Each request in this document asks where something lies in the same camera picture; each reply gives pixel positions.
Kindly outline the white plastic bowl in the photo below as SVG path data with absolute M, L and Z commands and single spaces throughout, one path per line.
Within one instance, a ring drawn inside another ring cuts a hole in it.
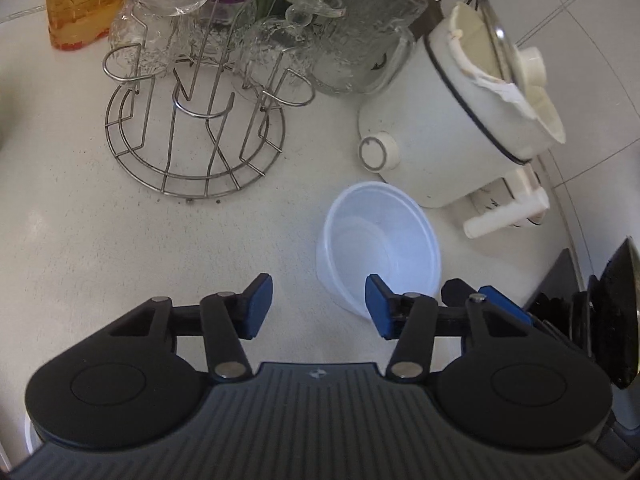
M 369 275 L 378 274 L 393 292 L 434 297 L 442 256 L 422 208 L 398 188 L 367 181 L 345 188 L 332 203 L 317 242 L 316 272 L 337 307 L 367 318 Z

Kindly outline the black induction cooktop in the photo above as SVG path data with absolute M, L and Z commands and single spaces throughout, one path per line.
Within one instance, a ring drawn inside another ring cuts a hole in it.
M 567 332 L 570 324 L 584 316 L 586 305 L 587 291 L 578 283 L 572 252 L 565 248 L 526 301 L 524 310 Z

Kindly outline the white electric cooking pot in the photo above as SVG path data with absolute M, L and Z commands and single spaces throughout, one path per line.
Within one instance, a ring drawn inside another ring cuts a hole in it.
M 532 164 L 566 134 L 544 59 L 519 49 L 488 0 L 459 2 L 358 110 L 367 170 L 442 208 Z

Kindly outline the textured glass pitcher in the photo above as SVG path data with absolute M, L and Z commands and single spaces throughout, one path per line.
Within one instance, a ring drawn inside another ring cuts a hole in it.
M 343 0 L 346 13 L 322 26 L 308 79 L 330 96 L 375 94 L 407 62 L 410 25 L 428 0 Z

